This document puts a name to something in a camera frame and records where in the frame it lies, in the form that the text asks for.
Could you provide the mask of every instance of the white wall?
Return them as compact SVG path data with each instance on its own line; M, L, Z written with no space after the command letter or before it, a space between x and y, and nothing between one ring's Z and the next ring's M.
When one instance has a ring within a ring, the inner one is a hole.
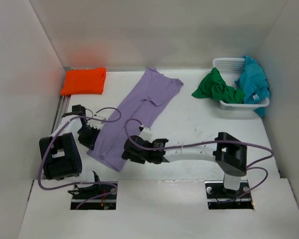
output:
M31 0L75 68L210 67L254 55L287 0Z
M299 0L288 1L257 58L272 93L266 130L299 206Z
M18 237L63 68L28 0L0 0L0 239Z

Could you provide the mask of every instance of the blue cloth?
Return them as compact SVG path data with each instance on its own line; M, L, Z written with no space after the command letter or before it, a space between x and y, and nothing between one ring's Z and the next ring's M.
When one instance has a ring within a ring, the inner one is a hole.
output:
M235 81L239 89L246 94L244 104L256 104L266 97L270 97L268 82L263 69L257 61L249 56L244 57L245 67L240 78ZM260 117L265 115L265 108L259 107L254 110Z

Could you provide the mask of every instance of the black bracket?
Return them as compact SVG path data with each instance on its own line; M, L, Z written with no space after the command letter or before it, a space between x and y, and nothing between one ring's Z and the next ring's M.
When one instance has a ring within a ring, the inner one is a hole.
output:
M71 116L71 115L77 115L77 116L86 116L86 109L82 105L75 105L72 106L72 112L65 113L62 117L65 116ZM79 135L79 142L80 144L84 145L90 150L94 149L96 138L98 137L100 130L97 128L92 128L87 125L87 119L80 118L82 123L82 128L78 131Z
M220 132L215 140L230 140L240 142L228 133ZM243 177L247 172L247 147L245 145L218 143L213 152L216 163L228 175Z
M138 145L146 148L160 148L165 147L168 142L166 138L155 139L152 143L143 140L137 135L131 136L131 139ZM168 162L165 158L164 150L143 150L131 143L129 139L126 140L124 144L124 153L122 154L122 159L130 160L135 163L145 164L145 162L160 164L162 162Z

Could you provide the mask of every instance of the green cloth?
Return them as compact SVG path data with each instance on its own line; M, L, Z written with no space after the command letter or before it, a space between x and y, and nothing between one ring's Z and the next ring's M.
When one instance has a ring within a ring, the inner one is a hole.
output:
M242 104L245 97L242 90L226 85L217 68L211 70L191 95L195 98L212 98L229 104Z

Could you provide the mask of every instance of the black clamp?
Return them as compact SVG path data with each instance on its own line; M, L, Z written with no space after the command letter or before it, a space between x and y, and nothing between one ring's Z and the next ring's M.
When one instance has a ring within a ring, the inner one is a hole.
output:
M99 176L94 173L94 181L99 182ZM73 196L73 199L87 199L95 195L101 194L101 184L92 184L89 187L79 188L77 185L74 185L74 190L69 190L68 193Z
M230 140L240 142L228 133L220 132L215 140ZM247 174L247 146L218 143L216 151L213 152L216 163L228 175L243 177Z
M138 144L146 148L161 148L165 147L168 142L166 138L155 139L152 143L143 140L137 135L131 136L131 139ZM160 164L162 162L168 162L165 158L164 150L144 150L140 149L134 145L129 139L126 140L124 144L124 153L122 154L122 159L130 160L135 163L145 164L145 162Z
M76 115L76 116L86 116L86 109L82 105L75 105L72 106L72 112L70 113L65 113L62 117L65 116L71 116L71 115ZM79 142L80 144L84 145L90 150L94 149L95 141L100 133L100 130L97 128L92 128L87 125L87 119L85 118L80 118L82 127L78 131L79 135Z

